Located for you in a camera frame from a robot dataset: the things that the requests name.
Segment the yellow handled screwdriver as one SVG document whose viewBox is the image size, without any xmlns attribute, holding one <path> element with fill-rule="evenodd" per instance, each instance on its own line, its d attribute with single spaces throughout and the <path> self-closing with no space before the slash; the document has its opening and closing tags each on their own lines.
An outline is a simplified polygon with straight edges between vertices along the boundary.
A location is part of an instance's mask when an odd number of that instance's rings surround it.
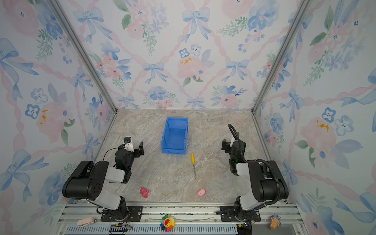
<svg viewBox="0 0 376 235">
<path fill-rule="evenodd" d="M 195 157 L 194 157 L 193 153 L 191 154 L 191 161 L 192 161 L 192 165 L 193 165 L 194 178 L 197 179 L 196 170 L 195 170 Z"/>
</svg>

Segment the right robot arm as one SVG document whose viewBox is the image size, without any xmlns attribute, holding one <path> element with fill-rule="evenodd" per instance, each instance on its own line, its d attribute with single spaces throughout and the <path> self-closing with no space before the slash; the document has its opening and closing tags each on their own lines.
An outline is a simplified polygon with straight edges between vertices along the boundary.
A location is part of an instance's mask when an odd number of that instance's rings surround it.
<svg viewBox="0 0 376 235">
<path fill-rule="evenodd" d="M 248 176 L 251 189 L 239 196 L 232 206 L 221 206 L 216 214 L 223 222 L 260 222 L 259 210 L 289 196 L 287 183 L 275 161 L 246 160 L 246 143 L 241 140 L 222 141 L 221 149 L 230 156 L 230 171 L 235 176 Z"/>
</svg>

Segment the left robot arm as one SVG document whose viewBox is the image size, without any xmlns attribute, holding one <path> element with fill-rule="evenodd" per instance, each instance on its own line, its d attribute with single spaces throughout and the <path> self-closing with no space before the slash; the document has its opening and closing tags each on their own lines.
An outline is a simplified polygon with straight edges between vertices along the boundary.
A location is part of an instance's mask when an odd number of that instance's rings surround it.
<svg viewBox="0 0 376 235">
<path fill-rule="evenodd" d="M 143 143 L 135 149 L 131 138 L 126 137 L 116 149 L 114 166 L 108 161 L 82 161 L 66 180 L 62 194 L 65 198 L 85 199 L 96 205 L 102 222 L 140 222 L 143 206 L 128 206 L 124 197 L 107 190 L 104 183 L 129 182 L 134 160 L 145 154 Z"/>
</svg>

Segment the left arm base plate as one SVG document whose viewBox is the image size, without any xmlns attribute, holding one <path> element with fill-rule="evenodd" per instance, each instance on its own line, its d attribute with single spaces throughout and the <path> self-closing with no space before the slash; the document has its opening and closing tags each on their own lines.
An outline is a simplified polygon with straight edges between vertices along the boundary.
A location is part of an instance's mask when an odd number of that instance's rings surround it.
<svg viewBox="0 0 376 235">
<path fill-rule="evenodd" d="M 143 206 L 126 206 L 117 210 L 104 209 L 101 213 L 101 222 L 140 222 Z"/>
</svg>

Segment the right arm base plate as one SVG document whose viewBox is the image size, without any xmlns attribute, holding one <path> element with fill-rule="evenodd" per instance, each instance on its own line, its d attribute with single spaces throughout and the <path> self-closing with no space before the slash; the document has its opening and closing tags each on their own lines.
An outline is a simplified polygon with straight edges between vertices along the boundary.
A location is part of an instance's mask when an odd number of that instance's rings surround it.
<svg viewBox="0 0 376 235">
<path fill-rule="evenodd" d="M 220 206 L 215 214 L 220 215 L 222 222 L 261 222 L 261 217 L 257 211 L 244 211 L 236 209 L 235 206 Z"/>
</svg>

